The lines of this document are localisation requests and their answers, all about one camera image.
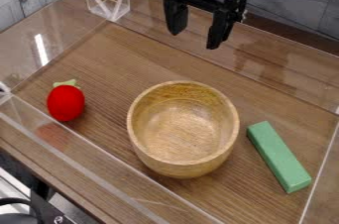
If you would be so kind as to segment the wooden bowl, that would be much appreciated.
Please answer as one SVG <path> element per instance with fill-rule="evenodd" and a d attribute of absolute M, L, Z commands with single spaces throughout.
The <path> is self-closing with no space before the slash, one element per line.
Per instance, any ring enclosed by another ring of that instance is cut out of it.
<path fill-rule="evenodd" d="M 186 179 L 213 172 L 229 158 L 241 115 L 220 89 L 175 80 L 139 94 L 129 108 L 126 128 L 134 152 L 147 167 Z"/>

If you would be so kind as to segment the red felt strawberry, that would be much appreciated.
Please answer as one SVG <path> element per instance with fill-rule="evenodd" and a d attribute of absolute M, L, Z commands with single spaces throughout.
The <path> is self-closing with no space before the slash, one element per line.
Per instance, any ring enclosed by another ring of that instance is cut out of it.
<path fill-rule="evenodd" d="M 54 89 L 47 97 L 47 107 L 53 117 L 62 122 L 73 121 L 83 114 L 86 95 L 75 79 L 54 83 Z"/>

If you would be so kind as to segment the black metal table bracket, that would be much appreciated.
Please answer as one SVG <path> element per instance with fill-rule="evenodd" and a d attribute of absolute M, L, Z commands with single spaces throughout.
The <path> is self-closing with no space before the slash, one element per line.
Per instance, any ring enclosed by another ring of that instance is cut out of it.
<path fill-rule="evenodd" d="M 31 191 L 30 199 L 42 212 L 45 224 L 77 224 L 35 191 Z"/>

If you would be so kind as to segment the clear acrylic enclosure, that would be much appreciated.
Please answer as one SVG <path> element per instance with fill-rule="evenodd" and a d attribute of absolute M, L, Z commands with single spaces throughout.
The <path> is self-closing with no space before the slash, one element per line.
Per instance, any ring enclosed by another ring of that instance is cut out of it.
<path fill-rule="evenodd" d="M 0 33 L 0 150 L 102 224 L 339 224 L 339 56 L 248 25 L 217 50 L 210 16 L 167 32 L 162 0 L 131 0 L 117 22 L 90 0 L 59 0 Z M 73 121 L 50 114 L 55 82 L 85 93 Z M 151 86 L 193 80 L 234 102 L 241 125 L 268 121 L 313 182 L 288 193 L 248 137 L 225 164 L 194 179 L 139 160 L 126 116 Z"/>

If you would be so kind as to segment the green rectangular block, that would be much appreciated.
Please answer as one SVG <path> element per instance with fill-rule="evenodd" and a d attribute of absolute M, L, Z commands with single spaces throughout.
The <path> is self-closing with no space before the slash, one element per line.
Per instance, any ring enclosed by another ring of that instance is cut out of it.
<path fill-rule="evenodd" d="M 312 184 L 312 175 L 268 121 L 253 124 L 248 135 L 282 188 L 293 193 Z"/>

